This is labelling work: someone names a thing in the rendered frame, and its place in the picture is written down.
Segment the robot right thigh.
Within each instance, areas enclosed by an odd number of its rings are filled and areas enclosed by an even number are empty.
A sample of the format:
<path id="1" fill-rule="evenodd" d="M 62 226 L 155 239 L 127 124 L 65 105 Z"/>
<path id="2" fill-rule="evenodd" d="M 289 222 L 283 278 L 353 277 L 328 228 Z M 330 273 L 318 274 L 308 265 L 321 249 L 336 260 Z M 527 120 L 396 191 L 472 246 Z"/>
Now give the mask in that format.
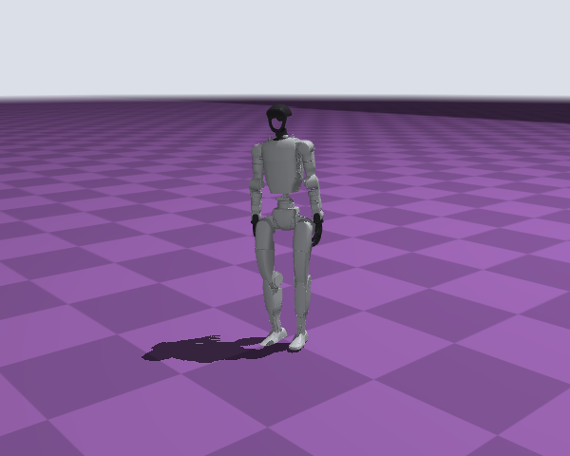
<path id="1" fill-rule="evenodd" d="M 268 280 L 270 288 L 279 288 L 283 276 L 275 271 L 275 243 L 273 233 L 273 216 L 262 218 L 256 224 L 256 261 L 262 279 Z"/>

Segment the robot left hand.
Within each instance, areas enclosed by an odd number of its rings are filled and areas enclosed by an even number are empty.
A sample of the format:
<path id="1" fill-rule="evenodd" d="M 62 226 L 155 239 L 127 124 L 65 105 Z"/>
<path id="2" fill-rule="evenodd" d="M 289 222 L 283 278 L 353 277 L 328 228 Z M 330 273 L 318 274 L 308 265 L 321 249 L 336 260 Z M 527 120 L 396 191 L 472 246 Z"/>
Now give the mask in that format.
<path id="1" fill-rule="evenodd" d="M 324 222 L 324 220 L 320 220 L 320 215 L 318 213 L 315 213 L 313 215 L 313 223 L 315 223 L 315 233 L 314 236 L 312 238 L 312 245 L 313 247 L 318 244 L 319 240 L 321 239 L 321 234 L 322 234 L 322 223 Z"/>

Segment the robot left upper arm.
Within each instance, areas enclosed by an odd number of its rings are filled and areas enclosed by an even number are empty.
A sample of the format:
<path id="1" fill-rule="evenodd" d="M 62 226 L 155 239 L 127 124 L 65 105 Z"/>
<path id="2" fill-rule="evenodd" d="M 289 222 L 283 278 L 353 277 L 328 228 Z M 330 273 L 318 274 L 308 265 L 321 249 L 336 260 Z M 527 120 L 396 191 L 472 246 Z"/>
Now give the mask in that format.
<path id="1" fill-rule="evenodd" d="M 310 141 L 297 140 L 294 142 L 297 152 L 302 155 L 302 161 L 306 178 L 304 184 L 306 188 L 317 188 L 315 177 L 315 158 L 314 158 L 314 144 Z"/>

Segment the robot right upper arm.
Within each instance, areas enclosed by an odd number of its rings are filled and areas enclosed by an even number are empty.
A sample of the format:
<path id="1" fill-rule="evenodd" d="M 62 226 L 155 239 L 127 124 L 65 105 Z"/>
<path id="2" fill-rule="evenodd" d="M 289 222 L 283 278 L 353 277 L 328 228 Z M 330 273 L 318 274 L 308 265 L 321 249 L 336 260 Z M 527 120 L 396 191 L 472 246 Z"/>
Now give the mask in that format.
<path id="1" fill-rule="evenodd" d="M 256 144 L 253 146 L 253 148 L 251 150 L 251 154 L 253 157 L 254 177 L 250 179 L 249 187 L 252 190 L 257 190 L 257 191 L 262 190 L 264 188 L 264 185 L 265 185 L 264 180 L 263 180 L 264 165 L 263 165 L 262 152 L 261 152 L 262 145 L 263 145 L 263 143 Z"/>

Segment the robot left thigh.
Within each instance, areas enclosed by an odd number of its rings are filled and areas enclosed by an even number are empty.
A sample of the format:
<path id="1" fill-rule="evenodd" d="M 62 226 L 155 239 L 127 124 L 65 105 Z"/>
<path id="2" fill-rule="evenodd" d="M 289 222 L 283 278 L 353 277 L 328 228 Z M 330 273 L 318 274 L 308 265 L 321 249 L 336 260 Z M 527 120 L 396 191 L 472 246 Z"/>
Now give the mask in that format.
<path id="1" fill-rule="evenodd" d="M 315 232 L 315 223 L 305 217 L 295 216 L 294 227 L 294 286 L 303 282 L 306 286 L 309 275 L 309 263 L 312 251 L 312 234 Z"/>

